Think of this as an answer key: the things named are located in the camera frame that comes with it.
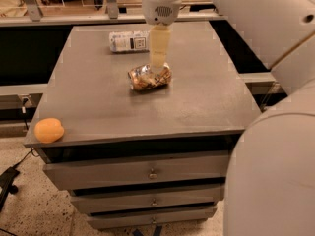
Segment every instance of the speckled floor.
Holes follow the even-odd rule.
[[[0,174],[20,161],[30,151],[23,146],[23,137],[0,138]],[[132,236],[136,229],[144,236],[152,236],[154,226],[139,226],[97,231],[91,229],[85,216],[70,204],[68,192],[61,192],[42,172],[40,157],[28,156],[18,167],[20,175],[14,184],[19,188],[9,194],[0,212],[0,228],[19,236]],[[223,202],[218,203],[214,217],[207,221],[187,221],[164,224],[161,236],[221,236]],[[0,235],[9,235],[0,230]]]

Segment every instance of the power outlet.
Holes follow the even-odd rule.
[[[25,108],[34,106],[32,97],[29,94],[19,94],[18,98],[20,99],[21,104],[24,103]]]

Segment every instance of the drawer knob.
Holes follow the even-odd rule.
[[[151,169],[151,173],[149,174],[149,178],[150,179],[156,179],[158,177],[158,175],[155,173],[155,171],[153,169]]]
[[[157,207],[158,206],[158,203],[157,203],[156,199],[152,200],[151,206],[152,207]]]

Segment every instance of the table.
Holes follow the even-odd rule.
[[[260,115],[209,22],[173,24],[172,82],[131,91],[127,72],[149,53],[113,54],[108,36],[148,29],[74,27],[25,138],[92,228],[211,217],[230,152]],[[32,130],[48,117],[61,120],[65,135],[42,144]]]

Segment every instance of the gray tabletop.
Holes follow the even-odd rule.
[[[172,25],[170,85],[131,91],[127,72],[149,53],[113,54],[109,33],[148,30],[144,24],[74,27],[27,133],[27,147],[176,138],[242,132],[260,115],[209,22]],[[61,120],[65,135],[43,145],[41,119]]]

